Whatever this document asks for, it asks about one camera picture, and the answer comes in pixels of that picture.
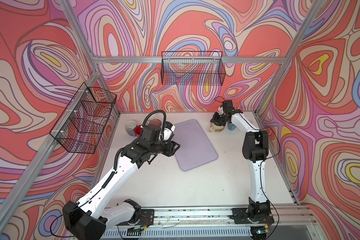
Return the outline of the beige ceramic teapot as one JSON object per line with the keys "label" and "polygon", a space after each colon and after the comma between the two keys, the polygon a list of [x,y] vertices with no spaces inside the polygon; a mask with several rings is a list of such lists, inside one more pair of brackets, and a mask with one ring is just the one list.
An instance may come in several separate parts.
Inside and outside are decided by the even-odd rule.
{"label": "beige ceramic teapot", "polygon": [[218,132],[223,131],[224,129],[225,129],[224,126],[217,126],[217,125],[211,123],[209,132],[210,132],[210,133],[218,133]]}

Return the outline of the blue floral mug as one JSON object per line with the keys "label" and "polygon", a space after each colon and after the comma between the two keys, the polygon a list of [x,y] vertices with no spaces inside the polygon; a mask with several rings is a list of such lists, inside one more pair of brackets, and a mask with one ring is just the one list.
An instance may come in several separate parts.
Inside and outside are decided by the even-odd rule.
{"label": "blue floral mug", "polygon": [[234,124],[232,124],[232,123],[228,123],[227,128],[228,128],[230,131],[234,131],[237,127],[236,127]]}

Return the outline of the pink patterned mug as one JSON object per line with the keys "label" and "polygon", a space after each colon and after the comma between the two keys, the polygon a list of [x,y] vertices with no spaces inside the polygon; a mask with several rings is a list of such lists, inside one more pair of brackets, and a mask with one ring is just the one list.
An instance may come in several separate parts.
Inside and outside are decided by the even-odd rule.
{"label": "pink patterned mug", "polygon": [[154,119],[154,120],[150,121],[149,125],[162,127],[162,121],[159,119]]}

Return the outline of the red mug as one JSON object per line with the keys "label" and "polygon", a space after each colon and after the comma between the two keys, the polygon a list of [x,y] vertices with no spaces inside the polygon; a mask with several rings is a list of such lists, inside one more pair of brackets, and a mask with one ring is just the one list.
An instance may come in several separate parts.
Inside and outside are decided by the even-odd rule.
{"label": "red mug", "polygon": [[142,125],[138,125],[135,127],[135,135],[136,137],[140,137],[143,131],[143,126]]}

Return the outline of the lavender mug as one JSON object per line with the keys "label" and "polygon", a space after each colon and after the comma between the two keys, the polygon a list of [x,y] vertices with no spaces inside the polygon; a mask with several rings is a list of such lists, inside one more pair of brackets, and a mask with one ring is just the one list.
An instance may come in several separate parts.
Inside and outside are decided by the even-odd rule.
{"label": "lavender mug", "polygon": [[136,132],[135,129],[137,127],[137,122],[134,120],[129,120],[125,123],[125,131],[127,132],[127,134],[131,137],[136,137]]}

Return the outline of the light green mug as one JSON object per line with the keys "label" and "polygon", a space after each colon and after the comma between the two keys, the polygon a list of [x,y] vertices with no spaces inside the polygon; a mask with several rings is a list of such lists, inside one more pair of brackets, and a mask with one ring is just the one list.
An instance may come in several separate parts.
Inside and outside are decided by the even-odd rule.
{"label": "light green mug", "polygon": [[156,114],[152,114],[149,116],[148,121],[155,120],[157,118]]}

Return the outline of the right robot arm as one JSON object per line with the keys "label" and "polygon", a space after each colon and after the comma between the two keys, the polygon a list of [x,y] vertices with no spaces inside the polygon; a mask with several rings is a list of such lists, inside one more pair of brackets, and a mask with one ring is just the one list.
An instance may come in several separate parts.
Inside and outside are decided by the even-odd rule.
{"label": "right robot arm", "polygon": [[244,134],[244,143],[242,154],[248,161],[251,194],[249,196],[249,205],[245,215],[237,213],[232,216],[235,221],[243,219],[253,224],[266,223],[271,225],[275,222],[271,212],[271,201],[266,194],[265,184],[265,162],[269,154],[269,135],[264,129],[255,127],[240,109],[235,109],[231,100],[224,100],[218,111],[214,113],[211,119],[210,132],[217,127],[225,127],[227,124],[234,125]]}

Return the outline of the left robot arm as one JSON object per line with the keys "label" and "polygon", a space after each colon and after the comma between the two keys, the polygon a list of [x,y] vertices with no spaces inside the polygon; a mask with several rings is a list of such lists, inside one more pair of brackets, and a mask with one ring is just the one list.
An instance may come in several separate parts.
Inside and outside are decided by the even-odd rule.
{"label": "left robot arm", "polygon": [[163,110],[155,110],[145,117],[141,134],[117,151],[114,165],[106,175],[78,201],[64,205],[60,218],[72,238],[99,240],[106,230],[119,224],[131,225],[130,233],[141,233],[152,225],[152,217],[145,215],[142,207],[131,199],[113,208],[106,206],[144,163],[151,164],[159,155],[171,157],[177,152],[180,144],[172,140],[174,130]]}

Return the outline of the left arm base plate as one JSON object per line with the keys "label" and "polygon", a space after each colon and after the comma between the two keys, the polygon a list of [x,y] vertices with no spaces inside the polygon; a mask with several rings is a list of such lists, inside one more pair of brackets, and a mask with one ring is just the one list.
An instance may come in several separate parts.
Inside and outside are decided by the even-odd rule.
{"label": "left arm base plate", "polygon": [[149,227],[154,223],[155,210],[154,209],[142,209],[140,213],[133,216],[128,222],[123,222],[119,226],[138,226]]}

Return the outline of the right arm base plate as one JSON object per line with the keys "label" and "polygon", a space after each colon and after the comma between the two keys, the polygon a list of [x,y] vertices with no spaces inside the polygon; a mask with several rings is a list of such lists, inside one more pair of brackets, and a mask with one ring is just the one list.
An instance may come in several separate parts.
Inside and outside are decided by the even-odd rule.
{"label": "right arm base plate", "polygon": [[233,208],[232,215],[230,215],[229,218],[233,220],[235,224],[272,225],[275,223],[271,212],[257,212],[255,210],[248,210],[248,208]]}

